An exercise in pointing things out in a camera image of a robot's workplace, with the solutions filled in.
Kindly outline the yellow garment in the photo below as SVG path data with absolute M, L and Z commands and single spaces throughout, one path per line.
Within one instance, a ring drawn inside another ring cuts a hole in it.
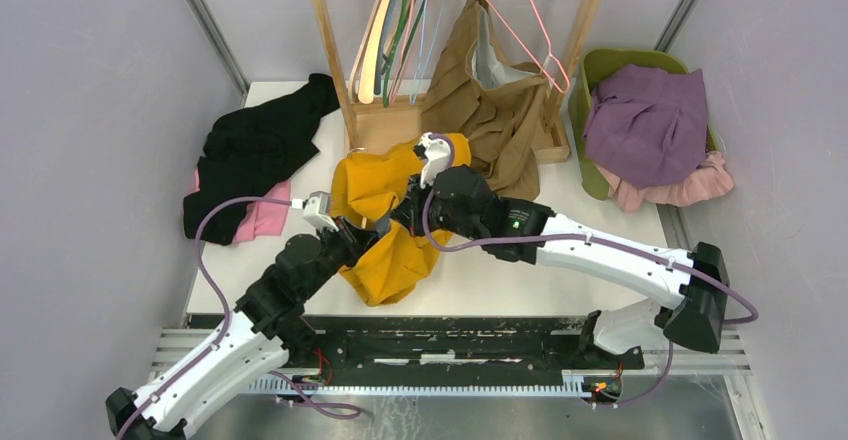
M 389 217 L 406 196 L 409 178 L 423 167 L 413 152 L 417 144 L 410 140 L 383 154 L 351 153 L 337 164 L 333 175 L 330 215 L 379 234 L 355 266 L 339 271 L 371 307 L 409 295 L 432 273 L 441 255 L 426 238 L 411 235 Z

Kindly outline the tan pleated skirt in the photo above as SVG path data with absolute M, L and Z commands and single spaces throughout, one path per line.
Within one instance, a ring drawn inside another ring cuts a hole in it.
M 540 193 L 533 140 L 547 94 L 539 67 L 508 63 L 485 0 L 467 0 L 437 60 L 421 128 L 463 135 L 472 169 L 493 191 L 532 201 Z

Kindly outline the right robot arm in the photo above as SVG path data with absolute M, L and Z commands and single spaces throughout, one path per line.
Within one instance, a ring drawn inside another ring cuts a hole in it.
M 390 217 L 415 237 L 450 232 L 502 261 L 571 269 L 642 295 L 589 315 L 577 352 L 591 368 L 659 337 L 701 353 L 720 349 L 729 283 L 714 245 L 687 251 L 607 235 L 548 206 L 501 197 L 465 166 L 430 183 L 411 177 Z

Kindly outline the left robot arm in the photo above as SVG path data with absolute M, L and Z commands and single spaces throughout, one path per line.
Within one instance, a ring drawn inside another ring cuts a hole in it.
M 118 388 L 105 408 L 117 439 L 189 439 L 251 383 L 313 357 L 306 302 L 376 245 L 378 232 L 337 217 L 331 228 L 291 237 L 214 331 L 154 381 Z

